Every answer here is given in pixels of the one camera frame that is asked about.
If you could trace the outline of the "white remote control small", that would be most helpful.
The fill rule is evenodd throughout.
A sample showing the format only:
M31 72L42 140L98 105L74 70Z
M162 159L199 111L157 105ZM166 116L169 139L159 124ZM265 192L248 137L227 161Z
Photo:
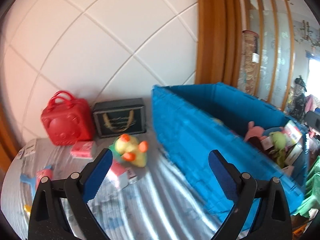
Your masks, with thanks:
M20 149L17 156L16 156L17 159L21 159L23 157L24 153L25 153L25 148Z

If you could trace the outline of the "pink tissue pack barcode side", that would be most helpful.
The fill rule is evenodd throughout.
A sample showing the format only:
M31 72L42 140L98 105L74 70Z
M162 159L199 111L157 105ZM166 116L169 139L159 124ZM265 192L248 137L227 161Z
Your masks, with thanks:
M112 160L110 169L106 174L106 178L118 190L122 190L130 184L138 181L138 177L134 170L130 167L124 167L116 159Z

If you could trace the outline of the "blue plastic crate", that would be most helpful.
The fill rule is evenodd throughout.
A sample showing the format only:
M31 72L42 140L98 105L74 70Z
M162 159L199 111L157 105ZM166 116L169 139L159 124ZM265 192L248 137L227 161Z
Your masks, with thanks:
M290 212L300 206L309 166L308 150L303 149L293 163L291 176L287 176L275 162L244 141L249 122L270 129L285 126L290 116L224 83L155 86L151 104L157 140L212 217L225 220L233 206L208 164L212 150L218 150L240 172L248 172L256 179L278 177Z

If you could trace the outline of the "black gift box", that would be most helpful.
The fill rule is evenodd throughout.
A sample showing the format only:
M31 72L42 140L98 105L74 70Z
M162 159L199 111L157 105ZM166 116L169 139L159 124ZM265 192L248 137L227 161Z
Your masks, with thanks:
M97 102L92 113L100 138L146 132L146 109L142 98Z

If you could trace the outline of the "pink tissue pack rear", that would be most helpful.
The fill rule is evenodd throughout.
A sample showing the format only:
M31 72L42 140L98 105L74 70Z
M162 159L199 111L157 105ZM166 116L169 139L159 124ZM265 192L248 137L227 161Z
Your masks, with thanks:
M72 146L70 154L73 158L93 159L96 148L95 141L78 141Z

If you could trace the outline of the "red bear suitcase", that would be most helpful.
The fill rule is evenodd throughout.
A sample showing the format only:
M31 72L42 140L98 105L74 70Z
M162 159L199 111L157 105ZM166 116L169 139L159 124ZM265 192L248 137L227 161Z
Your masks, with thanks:
M56 92L42 111L41 121L54 145L73 145L91 141L95 136L93 116L88 102L68 91Z

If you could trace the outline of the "blue plastic hanger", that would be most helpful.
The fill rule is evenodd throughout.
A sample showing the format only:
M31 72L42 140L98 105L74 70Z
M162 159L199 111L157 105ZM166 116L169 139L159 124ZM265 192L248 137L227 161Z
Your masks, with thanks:
M53 165L47 165L45 166L43 169L45 168L51 168L52 170L54 170ZM36 175L34 177L29 177L26 174L21 174L20 175L20 182L28 184L30 186L30 191L31 191L31 200L34 200L35 197L35 193L36 193L36 189L35 189L35 185L36 185Z

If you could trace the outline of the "pink pig plush orange dress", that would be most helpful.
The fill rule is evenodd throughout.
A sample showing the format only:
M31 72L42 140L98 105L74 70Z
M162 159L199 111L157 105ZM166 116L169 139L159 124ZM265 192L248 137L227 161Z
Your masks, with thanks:
M283 127L272 127L264 129L261 126L255 126L254 121L248 123L248 131L245 135L244 141L248 141L250 138L257 137L260 141L266 140L270 137L270 140L285 142L286 137L283 133Z

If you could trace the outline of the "white remote control large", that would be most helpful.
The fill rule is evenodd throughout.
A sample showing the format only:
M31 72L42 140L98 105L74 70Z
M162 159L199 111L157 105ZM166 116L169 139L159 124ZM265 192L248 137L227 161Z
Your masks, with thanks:
M36 152L37 139L29 141L24 147L24 156L28 157Z

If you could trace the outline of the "yellow duck plush green hood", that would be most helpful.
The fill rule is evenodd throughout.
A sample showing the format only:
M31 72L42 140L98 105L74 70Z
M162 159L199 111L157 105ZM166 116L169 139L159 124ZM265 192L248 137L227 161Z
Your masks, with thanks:
M120 135L110 146L114 158L119 162L128 162L136 167L145 167L147 164L147 141L139 141L129 134Z

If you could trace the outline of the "pink tissue pack left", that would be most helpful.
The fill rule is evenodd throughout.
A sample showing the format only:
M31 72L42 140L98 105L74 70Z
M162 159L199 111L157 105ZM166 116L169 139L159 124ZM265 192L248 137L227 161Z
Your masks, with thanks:
M36 173L36 185L35 189L38 188L39 183L43 177L48 177L50 180L53 178L53 170L51 168L45 168Z

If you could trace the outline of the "green plastic stool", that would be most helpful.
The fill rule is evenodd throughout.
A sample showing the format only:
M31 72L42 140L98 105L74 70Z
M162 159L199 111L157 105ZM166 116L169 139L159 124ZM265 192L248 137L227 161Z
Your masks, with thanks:
M294 215L310 218L311 209L319 210L319 156L313 163L305 184L305 198Z

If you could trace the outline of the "pink tissue pack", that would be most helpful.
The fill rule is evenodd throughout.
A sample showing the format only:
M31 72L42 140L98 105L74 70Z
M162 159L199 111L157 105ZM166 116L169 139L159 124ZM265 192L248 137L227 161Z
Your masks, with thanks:
M93 159L96 148L95 141L78 141L72 146L70 154L73 158Z
M43 177L48 177L50 180L53 178L53 170L51 168L45 168L36 173L36 185L35 189L38 188L39 183Z

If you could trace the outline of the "rolled patterned carpet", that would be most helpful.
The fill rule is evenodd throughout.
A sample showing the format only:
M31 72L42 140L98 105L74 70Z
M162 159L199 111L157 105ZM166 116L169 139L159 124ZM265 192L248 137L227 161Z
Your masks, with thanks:
M249 95L254 95L259 63L259 35L251 30L243 30L242 37L243 43L238 89Z

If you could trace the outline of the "wooden glass partition screen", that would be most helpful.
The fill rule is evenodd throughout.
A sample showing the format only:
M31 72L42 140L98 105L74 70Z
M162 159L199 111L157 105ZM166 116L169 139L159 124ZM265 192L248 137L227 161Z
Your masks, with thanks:
M290 0L244 0L245 36L253 42L253 70L245 91L284 111L295 61Z

